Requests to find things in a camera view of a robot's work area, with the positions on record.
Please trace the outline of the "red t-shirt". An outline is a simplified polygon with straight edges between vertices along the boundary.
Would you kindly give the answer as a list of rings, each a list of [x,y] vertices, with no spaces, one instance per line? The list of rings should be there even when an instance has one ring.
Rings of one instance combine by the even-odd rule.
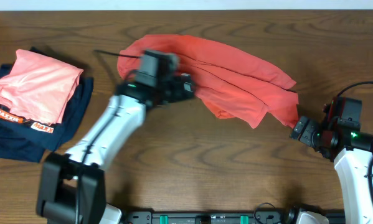
[[[196,97],[219,119],[240,118],[256,128],[267,113],[294,127],[299,119],[296,82],[277,66],[235,47],[191,35],[149,34],[121,50],[120,77],[141,65],[147,49],[178,56],[179,73],[190,74]]]

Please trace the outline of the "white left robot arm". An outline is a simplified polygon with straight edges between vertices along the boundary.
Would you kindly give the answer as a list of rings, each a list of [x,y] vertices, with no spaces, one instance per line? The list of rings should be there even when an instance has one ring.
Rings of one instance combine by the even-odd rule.
[[[189,74],[153,77],[132,71],[117,85],[92,129],[65,154],[50,153],[42,164],[36,213],[48,223],[120,223],[122,211],[107,203],[105,171],[154,107],[190,100]]]

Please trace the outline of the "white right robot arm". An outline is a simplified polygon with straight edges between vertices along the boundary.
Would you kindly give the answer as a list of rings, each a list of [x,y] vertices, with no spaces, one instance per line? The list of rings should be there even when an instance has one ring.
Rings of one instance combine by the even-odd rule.
[[[335,96],[317,122],[302,116],[290,138],[334,164],[346,223],[373,223],[373,135],[361,132],[362,102]]]

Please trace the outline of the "folded pink shirt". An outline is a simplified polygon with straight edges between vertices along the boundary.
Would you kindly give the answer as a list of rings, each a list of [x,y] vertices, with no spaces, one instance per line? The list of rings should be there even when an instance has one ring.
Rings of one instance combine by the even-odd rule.
[[[83,70],[29,50],[16,50],[10,73],[0,78],[0,105],[16,116],[61,123]]]

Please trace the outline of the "folded navy Maxxis shirt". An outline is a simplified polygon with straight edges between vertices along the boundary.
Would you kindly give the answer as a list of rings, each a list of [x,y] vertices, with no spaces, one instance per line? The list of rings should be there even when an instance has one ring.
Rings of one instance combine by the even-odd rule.
[[[42,54],[44,52],[31,48],[29,51]],[[55,58],[65,63],[68,60]],[[0,78],[8,75],[13,63],[0,66]],[[0,105],[0,158],[20,161],[39,162],[45,150],[55,151],[71,140],[80,126],[93,91],[93,79],[83,78],[68,101],[61,123],[41,123],[32,119],[16,116],[9,108]]]

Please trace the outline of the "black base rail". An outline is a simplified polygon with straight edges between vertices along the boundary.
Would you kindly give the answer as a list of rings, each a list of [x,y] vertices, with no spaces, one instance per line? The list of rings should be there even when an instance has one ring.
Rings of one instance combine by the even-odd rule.
[[[128,212],[121,218],[123,224],[243,224],[286,223],[281,211],[261,210],[252,213],[164,213]]]

